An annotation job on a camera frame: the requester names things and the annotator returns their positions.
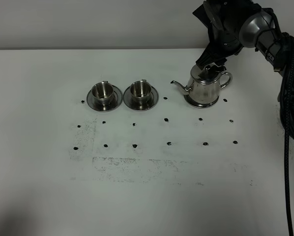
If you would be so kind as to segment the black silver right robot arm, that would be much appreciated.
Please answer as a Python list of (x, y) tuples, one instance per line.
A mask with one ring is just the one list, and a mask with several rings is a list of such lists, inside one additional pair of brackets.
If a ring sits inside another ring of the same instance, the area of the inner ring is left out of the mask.
[(209, 36), (209, 44), (196, 61), (199, 68), (212, 63), (224, 66), (228, 57), (254, 48), (282, 76), (280, 119), (294, 139), (294, 37), (281, 32), (273, 9), (251, 0), (205, 0), (193, 15)]

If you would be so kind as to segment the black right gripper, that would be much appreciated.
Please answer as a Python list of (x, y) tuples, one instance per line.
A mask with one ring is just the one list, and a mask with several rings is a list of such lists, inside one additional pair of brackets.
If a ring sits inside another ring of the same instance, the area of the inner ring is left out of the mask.
[(210, 33), (209, 44), (196, 60), (199, 68), (213, 64), (212, 72), (226, 71), (226, 51), (233, 52), (240, 47), (253, 47), (254, 36), (243, 38), (248, 19), (261, 12), (261, 6), (251, 0), (205, 0), (193, 11)]

